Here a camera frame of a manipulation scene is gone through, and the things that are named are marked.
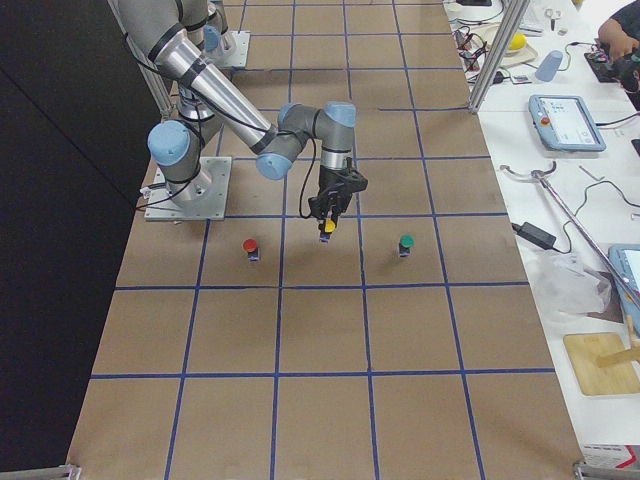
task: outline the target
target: person's hand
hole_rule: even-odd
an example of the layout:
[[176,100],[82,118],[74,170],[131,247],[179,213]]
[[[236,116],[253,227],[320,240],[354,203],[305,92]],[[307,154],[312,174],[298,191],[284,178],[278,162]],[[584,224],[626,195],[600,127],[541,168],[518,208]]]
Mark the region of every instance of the person's hand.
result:
[[609,43],[609,57],[611,61],[615,61],[633,52],[639,46],[640,42],[638,42],[638,40],[628,36],[624,32],[620,32],[611,38],[611,42]]

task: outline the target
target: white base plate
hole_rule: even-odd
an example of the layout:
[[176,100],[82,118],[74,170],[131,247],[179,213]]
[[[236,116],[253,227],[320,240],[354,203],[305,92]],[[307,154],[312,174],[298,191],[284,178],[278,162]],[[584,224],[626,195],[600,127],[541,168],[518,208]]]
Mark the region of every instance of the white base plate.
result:
[[[150,222],[187,221],[187,220],[224,220],[231,174],[231,157],[202,157],[202,168],[212,178],[211,187],[197,202],[187,208],[180,207],[172,200],[147,207],[144,218]],[[155,183],[164,183],[164,175],[158,169]],[[164,188],[151,191],[148,203],[158,202],[168,197]]]
[[245,68],[247,66],[247,56],[249,55],[250,32],[232,31],[231,34],[236,40],[236,51],[227,58],[220,59],[215,63],[216,67],[223,68]]

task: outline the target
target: person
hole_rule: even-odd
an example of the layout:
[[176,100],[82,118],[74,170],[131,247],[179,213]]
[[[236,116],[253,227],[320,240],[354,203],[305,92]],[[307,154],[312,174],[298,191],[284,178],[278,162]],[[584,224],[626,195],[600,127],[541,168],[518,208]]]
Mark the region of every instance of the person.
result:
[[609,45],[612,62],[640,46],[640,0],[635,0],[611,15],[598,29],[598,39]]

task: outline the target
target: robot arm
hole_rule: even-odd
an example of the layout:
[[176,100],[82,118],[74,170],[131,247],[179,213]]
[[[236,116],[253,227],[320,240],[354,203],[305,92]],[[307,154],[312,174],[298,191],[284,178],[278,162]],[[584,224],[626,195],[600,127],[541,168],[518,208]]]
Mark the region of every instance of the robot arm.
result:
[[[192,142],[208,142],[224,123],[258,155],[260,172],[267,178],[279,180],[310,138],[322,141],[319,192],[309,203],[312,215],[320,222],[321,239],[326,241],[339,215],[347,209],[351,195],[367,186],[367,180],[351,165],[355,107],[334,102],[320,110],[288,104],[278,116],[278,126],[272,125],[207,56],[207,43],[211,43],[207,41],[207,33],[211,32],[205,27],[226,28],[224,14],[216,13],[223,9],[213,8],[215,6],[207,0],[119,0],[122,23],[130,38],[158,71],[178,82],[180,114],[183,119],[197,123],[197,130],[190,128],[191,132],[187,132]],[[216,122],[217,127],[202,128]],[[156,132],[155,136],[164,144],[164,132]],[[191,152],[193,156],[198,149],[183,147],[182,150],[184,161],[193,164],[186,153]],[[176,165],[182,158],[160,156],[165,163],[159,162],[164,173],[181,170],[182,177],[187,178],[181,178],[180,182],[191,181],[187,172],[194,172],[197,166],[181,169]]]

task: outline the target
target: table surface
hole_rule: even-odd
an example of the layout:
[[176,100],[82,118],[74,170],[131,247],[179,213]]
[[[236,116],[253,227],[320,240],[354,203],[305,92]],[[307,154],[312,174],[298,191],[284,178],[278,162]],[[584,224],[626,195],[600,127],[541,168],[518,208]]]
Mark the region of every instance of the table surface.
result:
[[[547,6],[540,0],[531,0],[530,8],[536,8],[541,18]],[[587,0],[580,11],[569,0],[557,0],[554,8],[562,11],[555,32],[545,25],[541,37],[529,37],[528,42],[537,52],[538,58],[531,62],[538,65],[551,50],[564,52],[570,42],[593,42],[602,21],[628,1],[596,2]],[[477,19],[491,16],[499,11],[492,7],[465,7],[458,15]],[[566,27],[568,33],[559,35],[558,29]],[[615,128],[603,128],[601,133],[607,149],[594,153],[561,153],[546,150],[533,128],[527,101],[533,94],[579,95],[596,122],[607,122],[623,118],[634,112],[632,104],[618,84],[598,83],[584,60],[588,46],[569,46],[571,64],[567,71],[558,72],[549,83],[537,82],[513,85],[504,81],[492,86],[482,104],[479,118],[496,176],[504,196],[512,222],[532,223],[557,238],[557,247],[566,249],[566,237],[562,225],[567,220],[564,212],[552,201],[541,186],[535,183],[514,181],[500,165],[506,164],[517,172],[528,173],[534,169],[546,170],[556,161],[557,171],[548,179],[563,200],[573,209],[583,200],[584,188],[595,183],[579,167],[594,176],[605,177],[618,185],[630,201],[640,203],[640,158],[631,145],[631,139],[640,136],[640,119],[618,124]],[[512,67],[512,74],[533,77],[534,70],[526,65]],[[616,243],[638,243],[640,220],[633,221],[631,213],[638,209],[626,205],[610,186],[600,186],[589,191],[587,206],[579,219],[606,252]],[[586,241],[568,227],[573,241],[573,252],[578,253],[584,263],[596,270],[604,271],[604,265]],[[640,395],[617,395],[587,397],[579,389],[569,357],[563,345],[563,337],[575,333],[615,332],[628,345],[628,334],[624,325],[582,315],[549,312],[545,298],[536,294],[536,279],[545,272],[541,270],[540,249],[518,239],[518,246],[531,282],[536,305],[541,315],[545,335],[560,380],[563,395],[576,432],[578,442],[585,444],[640,444]]]

